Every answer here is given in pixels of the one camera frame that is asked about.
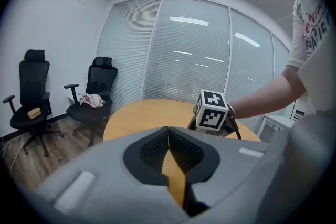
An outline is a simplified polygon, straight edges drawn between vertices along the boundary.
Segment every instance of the ceiling light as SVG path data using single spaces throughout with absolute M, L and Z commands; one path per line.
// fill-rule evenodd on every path
M 206 59 L 209 59 L 209 60 L 214 60 L 214 61 L 217 61 L 217 62 L 224 62 L 222 60 L 218 60 L 218 59 L 215 59 L 215 58 L 210 58 L 210 57 L 205 57 Z
M 199 63 L 197 63 L 196 65 L 200 67 L 209 67 L 209 66 L 200 65 Z
M 209 22 L 206 22 L 204 20 L 196 20 L 196 19 L 190 19 L 190 18 L 184 18 L 184 17 L 170 17 L 170 20 L 173 22 L 191 23 L 191 24 L 204 25 L 204 26 L 208 26 L 209 24 Z
M 260 47 L 260 44 L 256 43 L 254 40 L 248 38 L 247 36 L 244 36 L 241 33 L 236 33 L 235 36 L 238 37 L 238 38 L 241 38 L 242 40 L 245 40 L 246 42 L 249 42 L 250 44 L 252 44 L 253 46 L 255 46 L 257 48 Z
M 174 52 L 178 53 L 178 54 L 188 54 L 188 55 L 192 55 L 190 52 L 184 52 L 184 51 L 178 51 L 175 50 Z

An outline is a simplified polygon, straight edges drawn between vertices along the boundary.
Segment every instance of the office chair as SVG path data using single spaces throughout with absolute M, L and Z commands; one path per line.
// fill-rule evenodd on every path
M 112 67 L 112 58 L 96 57 L 89 67 L 88 85 L 85 93 L 98 94 L 105 101 L 101 108 L 92 108 L 88 104 L 80 105 L 76 97 L 75 87 L 78 84 L 65 85 L 65 89 L 71 89 L 74 104 L 67 109 L 67 114 L 74 120 L 82 123 L 82 126 L 74 129 L 72 135 L 76 136 L 77 131 L 89 129 L 91 132 L 89 147 L 93 145 L 93 135 L 96 129 L 103 129 L 102 124 L 107 123 L 111 114 L 111 87 L 117 76 L 118 70 Z
M 43 134 L 59 133 L 60 137 L 64 137 L 60 131 L 46 130 L 46 127 L 51 128 L 50 123 L 47 122 L 47 117 L 51 114 L 50 93 L 45 92 L 49 66 L 49 62 L 45 61 L 44 50 L 28 50 L 24 61 L 19 64 L 20 103 L 22 106 L 17 111 L 15 110 L 12 101 L 15 95 L 8 96 L 3 100 L 4 104 L 9 102 L 14 114 L 10 121 L 11 127 L 31 134 L 31 137 L 23 145 L 26 155 L 28 155 L 26 147 L 33 140 L 39 138 L 44 156 L 49 157 L 43 141 Z M 34 108 L 40 108 L 41 115 L 31 120 L 27 113 Z

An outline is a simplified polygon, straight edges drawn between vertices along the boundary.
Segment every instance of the white cable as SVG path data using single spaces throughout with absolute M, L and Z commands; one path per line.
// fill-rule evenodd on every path
M 19 155 L 19 152 L 20 152 L 20 151 L 21 151 L 21 149 L 23 148 L 23 145 L 24 145 L 24 144 L 25 144 L 25 142 L 27 141 L 28 137 L 29 137 L 29 133 L 28 133 L 28 136 L 27 136 L 27 138 L 24 140 L 24 142 L 23 142 L 22 146 L 20 147 L 19 151 L 16 153 L 16 156 L 15 156 L 15 158 L 14 158 L 13 162 L 12 162 L 12 165 L 10 166 L 10 169 L 9 169 L 9 174 L 10 174 L 10 175 L 12 175 L 12 167 L 13 167 L 13 164 L 15 163 L 15 161 L 16 161 L 16 158 L 17 158 L 17 156 Z
M 10 149 L 10 148 L 12 147 L 12 145 L 11 145 L 10 142 L 7 142 L 6 145 L 4 146 L 4 137 L 5 137 L 5 136 L 3 135 L 3 136 L 2 136 L 2 143 L 1 143 L 2 148 L 1 148 L 0 152 L 1 152 L 1 151 L 4 151 L 4 152 L 3 152 L 3 154 L 1 155 L 1 158 L 3 158 L 3 157 L 5 156 L 5 154 L 6 154 L 6 150 L 8 150 L 8 149 Z

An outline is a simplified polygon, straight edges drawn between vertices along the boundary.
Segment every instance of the wooden table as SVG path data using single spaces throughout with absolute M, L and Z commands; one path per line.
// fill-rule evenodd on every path
M 129 134 L 163 126 L 187 128 L 194 116 L 194 104 L 173 100 L 143 100 L 131 103 L 119 109 L 110 118 L 104 132 L 104 141 L 117 139 Z M 237 122 L 243 140 L 260 141 L 249 128 Z M 236 133 L 227 138 L 237 139 Z M 162 173 L 168 177 L 169 192 L 182 206 L 185 188 L 185 176 L 175 162 L 170 151 L 163 162 Z

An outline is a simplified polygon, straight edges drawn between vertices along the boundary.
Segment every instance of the window blind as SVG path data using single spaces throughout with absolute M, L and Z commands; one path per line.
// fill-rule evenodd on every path
M 225 99 L 248 95 L 273 79 L 273 47 L 270 31 L 231 9 L 232 61 Z M 260 116 L 238 121 L 256 133 Z
M 201 89 L 222 92 L 229 59 L 223 6 L 163 0 L 151 45 L 144 99 L 196 103 Z
M 112 113 L 142 99 L 145 64 L 160 1 L 133 0 L 111 10 L 98 56 L 112 57 L 112 65 L 118 69 L 112 87 Z
M 276 37 L 273 35 L 273 46 L 274 46 L 274 78 L 279 78 L 282 74 L 282 71 L 284 70 L 286 63 L 289 58 L 289 50 L 286 48 L 286 46 Z M 280 109 L 278 111 L 275 111 L 271 113 L 272 115 L 279 115 L 279 116 L 287 116 L 290 118 L 293 109 L 294 104 L 290 104 L 288 107 L 284 109 Z

